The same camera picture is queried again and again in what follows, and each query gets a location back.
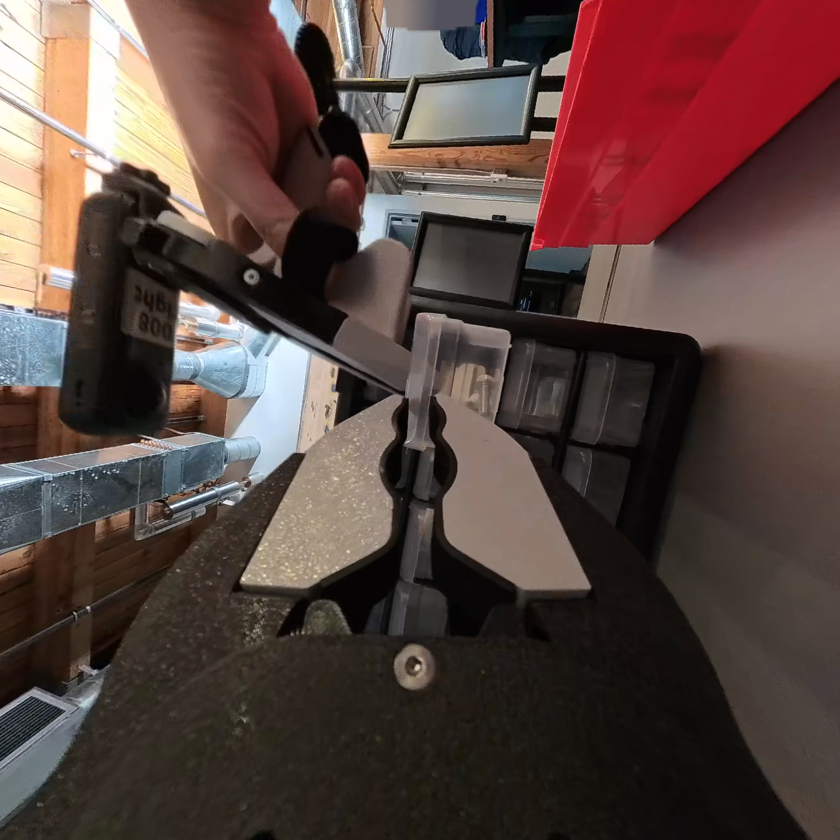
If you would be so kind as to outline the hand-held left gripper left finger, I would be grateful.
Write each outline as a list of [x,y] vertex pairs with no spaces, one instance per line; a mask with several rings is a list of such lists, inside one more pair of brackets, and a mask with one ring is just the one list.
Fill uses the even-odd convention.
[[387,459],[401,407],[391,395],[307,450],[239,579],[244,592],[314,596],[383,555],[396,528]]

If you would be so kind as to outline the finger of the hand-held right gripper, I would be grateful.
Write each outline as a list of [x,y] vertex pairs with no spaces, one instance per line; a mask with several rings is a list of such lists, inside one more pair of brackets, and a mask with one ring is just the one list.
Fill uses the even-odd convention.
[[413,257],[381,238],[332,270],[326,302],[344,314],[332,341],[338,353],[405,352]]
[[395,394],[404,394],[412,354],[401,344],[355,318],[316,331],[316,350],[340,369]]

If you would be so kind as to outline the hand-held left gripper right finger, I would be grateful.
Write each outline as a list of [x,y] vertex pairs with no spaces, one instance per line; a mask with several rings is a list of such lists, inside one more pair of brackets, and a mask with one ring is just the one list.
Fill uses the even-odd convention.
[[435,404],[442,546],[516,601],[586,597],[591,583],[526,450],[453,397]]

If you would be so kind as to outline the clear plastic drawer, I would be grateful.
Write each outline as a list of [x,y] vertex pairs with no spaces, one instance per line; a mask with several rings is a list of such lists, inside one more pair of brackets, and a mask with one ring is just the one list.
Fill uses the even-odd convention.
[[434,413],[437,397],[450,396],[479,417],[495,419],[510,347],[505,330],[438,314],[416,316],[401,482],[412,497],[388,609],[390,635],[475,634],[494,606],[513,600],[502,583],[445,542],[443,498],[455,461],[433,440],[445,423]]

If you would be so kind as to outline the black drawer cabinet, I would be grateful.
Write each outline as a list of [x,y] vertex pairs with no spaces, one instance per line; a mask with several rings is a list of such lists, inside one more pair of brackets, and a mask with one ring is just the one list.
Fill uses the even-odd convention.
[[535,339],[560,348],[614,353],[654,364],[654,383],[642,437],[633,451],[624,503],[614,524],[647,560],[652,560],[669,485],[697,393],[702,364],[697,341],[676,332],[417,296],[411,299],[410,312],[411,326],[418,313],[444,314],[481,327],[507,330],[512,342]]

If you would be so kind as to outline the red plastic bin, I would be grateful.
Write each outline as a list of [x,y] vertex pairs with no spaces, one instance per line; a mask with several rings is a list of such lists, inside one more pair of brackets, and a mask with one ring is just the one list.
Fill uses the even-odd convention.
[[580,9],[532,249],[647,245],[839,76],[838,1]]

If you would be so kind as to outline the person's right hand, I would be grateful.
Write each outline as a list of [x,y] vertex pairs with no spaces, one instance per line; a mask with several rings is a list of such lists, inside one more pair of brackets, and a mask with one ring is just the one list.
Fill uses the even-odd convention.
[[319,117],[309,79],[265,1],[126,3],[181,132],[216,237],[243,254],[282,256],[301,214],[281,189],[310,130],[335,156],[313,237],[358,244],[369,165],[339,108]]

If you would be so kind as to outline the dark panel on stand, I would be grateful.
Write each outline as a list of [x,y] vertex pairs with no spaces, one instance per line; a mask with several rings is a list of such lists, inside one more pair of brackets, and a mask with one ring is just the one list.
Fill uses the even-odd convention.
[[412,248],[414,296],[513,310],[531,224],[421,213]]
[[411,76],[388,146],[527,144],[541,72],[516,65]]

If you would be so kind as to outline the wooden ceiling beam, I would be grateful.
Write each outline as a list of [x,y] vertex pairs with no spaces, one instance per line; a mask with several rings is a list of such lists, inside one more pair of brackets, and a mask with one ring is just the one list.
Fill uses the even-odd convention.
[[393,148],[384,133],[362,133],[361,138],[373,172],[496,173],[531,180],[544,179],[552,146],[549,139],[535,139],[524,144]]

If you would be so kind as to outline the black round ribbed disc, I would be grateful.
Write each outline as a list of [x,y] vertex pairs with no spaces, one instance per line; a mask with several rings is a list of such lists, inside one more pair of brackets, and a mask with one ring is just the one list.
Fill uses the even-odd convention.
[[309,79],[318,115],[323,118],[331,109],[339,107],[334,56],[329,39],[319,26],[307,22],[297,32],[294,52]]

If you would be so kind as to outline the white vent unit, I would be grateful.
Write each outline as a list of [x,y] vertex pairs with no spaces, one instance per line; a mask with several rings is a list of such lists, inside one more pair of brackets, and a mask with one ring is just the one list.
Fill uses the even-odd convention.
[[104,673],[64,696],[33,688],[1,712],[1,825],[44,787],[97,702]]

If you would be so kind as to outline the metal air duct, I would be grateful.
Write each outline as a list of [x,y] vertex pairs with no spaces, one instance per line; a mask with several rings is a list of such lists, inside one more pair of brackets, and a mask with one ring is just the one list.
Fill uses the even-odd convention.
[[260,450],[194,433],[2,465],[1,553],[194,490]]
[[[237,337],[196,351],[177,350],[172,381],[193,383],[226,399],[257,398],[266,388],[268,358],[279,336],[251,327]],[[59,386],[67,323],[31,313],[2,309],[1,385]]]

